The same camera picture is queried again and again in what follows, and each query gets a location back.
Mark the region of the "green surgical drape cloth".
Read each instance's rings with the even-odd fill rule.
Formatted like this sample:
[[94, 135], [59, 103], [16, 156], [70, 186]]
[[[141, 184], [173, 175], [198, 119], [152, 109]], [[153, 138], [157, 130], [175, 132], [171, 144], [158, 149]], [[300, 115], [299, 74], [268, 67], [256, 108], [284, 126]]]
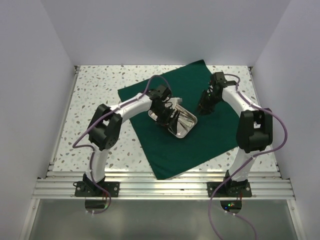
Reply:
[[225, 102], [220, 102], [209, 115], [200, 115], [197, 104], [210, 81], [211, 71], [203, 60], [163, 73], [152, 82], [142, 81], [118, 91], [122, 101], [145, 87], [169, 84], [174, 96], [182, 98], [186, 112], [179, 114], [177, 132], [172, 134], [157, 124], [147, 112], [127, 121], [121, 131], [119, 157], [127, 171], [152, 171], [165, 180], [190, 169], [208, 168], [223, 154], [235, 153], [238, 115]]

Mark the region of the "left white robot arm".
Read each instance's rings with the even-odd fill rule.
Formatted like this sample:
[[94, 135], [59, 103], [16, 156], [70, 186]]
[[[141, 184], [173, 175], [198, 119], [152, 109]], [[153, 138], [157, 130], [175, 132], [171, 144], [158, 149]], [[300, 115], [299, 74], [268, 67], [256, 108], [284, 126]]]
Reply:
[[175, 104], [169, 102], [171, 96], [171, 90], [160, 85], [155, 89], [138, 93], [118, 105], [98, 106], [87, 129], [88, 139], [94, 144], [93, 156], [82, 179], [87, 192], [95, 197], [103, 193], [109, 151], [119, 139], [122, 124], [129, 119], [151, 111], [156, 116], [157, 124], [173, 134], [177, 133], [180, 111], [175, 109]]

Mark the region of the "stainless steel tray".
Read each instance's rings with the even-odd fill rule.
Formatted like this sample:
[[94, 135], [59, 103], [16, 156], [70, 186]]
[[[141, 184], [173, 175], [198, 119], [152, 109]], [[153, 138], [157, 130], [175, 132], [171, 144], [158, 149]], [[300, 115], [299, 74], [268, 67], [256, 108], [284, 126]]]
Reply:
[[[167, 129], [172, 135], [174, 135], [178, 139], [186, 137], [186, 135], [198, 123], [197, 117], [180, 104], [172, 104], [171, 102], [168, 102], [165, 104], [165, 106], [172, 107], [174, 110], [180, 111], [180, 115], [178, 118], [177, 130], [170, 130], [168, 129], [168, 126], [161, 127]], [[148, 111], [148, 116], [156, 122], [157, 116], [151, 110]]]

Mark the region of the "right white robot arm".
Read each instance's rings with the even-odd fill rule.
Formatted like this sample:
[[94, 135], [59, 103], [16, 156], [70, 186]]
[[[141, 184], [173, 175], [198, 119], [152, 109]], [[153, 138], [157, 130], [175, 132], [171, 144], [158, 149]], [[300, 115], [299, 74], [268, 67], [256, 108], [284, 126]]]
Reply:
[[222, 185], [223, 192], [231, 197], [246, 187], [257, 154], [273, 141], [273, 117], [270, 111], [255, 106], [248, 97], [241, 94], [239, 83], [227, 80], [222, 71], [213, 73], [209, 87], [202, 92], [197, 106], [200, 115], [209, 115], [218, 103], [225, 102], [239, 117], [235, 136], [238, 151]]

